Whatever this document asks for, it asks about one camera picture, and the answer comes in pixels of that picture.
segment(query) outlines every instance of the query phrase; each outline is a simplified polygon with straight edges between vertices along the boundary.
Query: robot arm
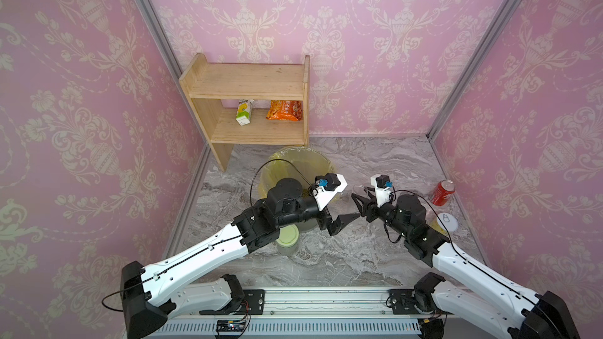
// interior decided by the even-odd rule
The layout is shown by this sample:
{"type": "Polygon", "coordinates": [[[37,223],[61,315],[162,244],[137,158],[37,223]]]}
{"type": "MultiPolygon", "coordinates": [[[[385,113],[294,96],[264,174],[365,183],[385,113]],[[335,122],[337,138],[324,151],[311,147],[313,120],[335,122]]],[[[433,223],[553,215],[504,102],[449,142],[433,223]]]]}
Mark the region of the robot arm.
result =
{"type": "Polygon", "coordinates": [[[380,202],[376,185],[379,179],[389,181],[388,176],[373,176],[375,195],[351,195],[361,215],[367,222],[382,220],[404,238],[404,246],[416,259],[475,292],[458,289],[443,277],[429,273],[415,285],[415,298],[422,311],[438,308],[453,313],[499,339],[579,338],[561,298],[549,291],[541,296],[512,282],[453,245],[447,236],[426,224],[426,210],[417,195],[380,202]]]}
{"type": "Polygon", "coordinates": [[[258,200],[213,236],[166,260],[143,267],[132,262],[122,269],[121,300],[128,339],[145,337],[170,318],[201,310],[230,314],[241,305],[244,292],[234,275],[215,282],[184,287],[194,280],[274,242],[280,228],[316,218],[321,230],[339,233],[360,214],[340,215],[333,221],[327,204],[347,183],[342,175],[316,177],[311,196],[302,197],[293,178],[280,180],[266,199],[258,200]]]}

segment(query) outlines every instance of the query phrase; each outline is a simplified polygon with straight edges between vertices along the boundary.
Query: orange chip bag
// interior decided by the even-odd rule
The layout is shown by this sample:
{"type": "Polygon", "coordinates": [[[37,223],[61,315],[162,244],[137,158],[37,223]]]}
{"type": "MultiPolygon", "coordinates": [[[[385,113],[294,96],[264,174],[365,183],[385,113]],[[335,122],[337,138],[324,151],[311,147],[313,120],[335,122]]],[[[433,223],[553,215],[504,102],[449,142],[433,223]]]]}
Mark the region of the orange chip bag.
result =
{"type": "Polygon", "coordinates": [[[266,118],[286,121],[300,121],[303,119],[302,101],[273,100],[266,118]]]}

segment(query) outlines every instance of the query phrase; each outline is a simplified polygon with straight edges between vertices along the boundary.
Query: marble floor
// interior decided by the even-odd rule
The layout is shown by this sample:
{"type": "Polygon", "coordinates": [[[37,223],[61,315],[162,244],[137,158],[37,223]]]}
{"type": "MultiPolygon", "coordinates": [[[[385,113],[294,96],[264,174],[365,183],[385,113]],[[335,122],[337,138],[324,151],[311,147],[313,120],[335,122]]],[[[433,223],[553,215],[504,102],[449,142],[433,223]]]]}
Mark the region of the marble floor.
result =
{"type": "MultiPolygon", "coordinates": [[[[331,215],[353,213],[352,186],[370,185],[370,177],[387,174],[396,188],[428,194],[444,174],[425,137],[411,138],[312,138],[310,147],[335,164],[348,187],[329,205],[331,215]]],[[[213,156],[197,200],[197,212],[185,226],[178,251],[214,234],[249,206],[249,184],[256,169],[280,146],[237,145],[228,170],[222,173],[213,156]]],[[[256,179],[254,201],[258,198],[256,179]]],[[[455,244],[481,260],[475,240],[453,199],[437,212],[449,212],[459,222],[452,234],[455,244]]],[[[200,281],[213,281],[231,273],[246,287],[317,285],[414,285],[427,272],[434,271],[415,260],[402,243],[388,241],[380,220],[367,223],[358,218],[337,236],[314,228],[300,234],[300,244],[292,256],[277,252],[270,244],[244,258],[231,261],[205,275],[200,281]]]]}

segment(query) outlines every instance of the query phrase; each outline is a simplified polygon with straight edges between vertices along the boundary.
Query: white lid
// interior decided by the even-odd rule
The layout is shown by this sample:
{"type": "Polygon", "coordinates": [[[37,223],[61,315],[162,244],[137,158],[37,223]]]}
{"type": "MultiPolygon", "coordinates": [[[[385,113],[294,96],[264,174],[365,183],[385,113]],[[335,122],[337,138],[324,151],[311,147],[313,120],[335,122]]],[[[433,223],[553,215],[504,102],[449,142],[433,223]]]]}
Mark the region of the white lid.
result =
{"type": "Polygon", "coordinates": [[[449,213],[439,213],[438,214],[438,225],[443,229],[452,233],[458,229],[458,221],[456,217],[449,213]]]}

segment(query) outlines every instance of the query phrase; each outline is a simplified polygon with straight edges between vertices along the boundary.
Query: coca-cola can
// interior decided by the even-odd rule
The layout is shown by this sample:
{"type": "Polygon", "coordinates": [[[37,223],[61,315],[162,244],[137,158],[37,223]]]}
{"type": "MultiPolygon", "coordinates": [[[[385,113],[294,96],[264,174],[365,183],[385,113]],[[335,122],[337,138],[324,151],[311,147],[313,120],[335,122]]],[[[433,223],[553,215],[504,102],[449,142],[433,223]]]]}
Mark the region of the coca-cola can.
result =
{"type": "Polygon", "coordinates": [[[438,182],[431,194],[431,202],[436,206],[443,206],[448,202],[448,199],[454,194],[456,187],[454,182],[449,179],[444,179],[438,182]]]}

